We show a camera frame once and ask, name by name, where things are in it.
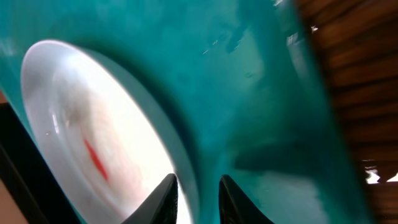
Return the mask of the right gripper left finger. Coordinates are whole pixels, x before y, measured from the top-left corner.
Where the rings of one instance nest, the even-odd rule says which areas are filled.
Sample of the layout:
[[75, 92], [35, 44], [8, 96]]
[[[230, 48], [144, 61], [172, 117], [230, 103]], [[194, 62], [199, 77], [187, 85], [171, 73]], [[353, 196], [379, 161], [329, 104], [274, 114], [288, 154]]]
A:
[[122, 224], [176, 224], [177, 213], [178, 182], [170, 173]]

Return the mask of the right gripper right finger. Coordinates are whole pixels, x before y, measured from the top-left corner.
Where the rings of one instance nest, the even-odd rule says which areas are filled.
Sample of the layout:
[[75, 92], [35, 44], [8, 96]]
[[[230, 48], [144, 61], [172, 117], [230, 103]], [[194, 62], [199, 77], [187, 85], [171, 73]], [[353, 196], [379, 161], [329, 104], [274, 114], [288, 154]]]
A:
[[221, 176], [218, 206], [221, 224], [274, 224], [229, 175]]

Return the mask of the light blue plate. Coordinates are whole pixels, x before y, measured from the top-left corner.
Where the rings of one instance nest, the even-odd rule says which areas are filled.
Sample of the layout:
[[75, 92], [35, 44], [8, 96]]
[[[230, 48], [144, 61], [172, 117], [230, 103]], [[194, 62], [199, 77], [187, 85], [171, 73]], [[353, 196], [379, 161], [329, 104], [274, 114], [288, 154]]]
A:
[[121, 223], [168, 174], [178, 182], [178, 223], [200, 203], [183, 142], [150, 91], [98, 52], [41, 40], [21, 66], [24, 109], [39, 151], [87, 223]]

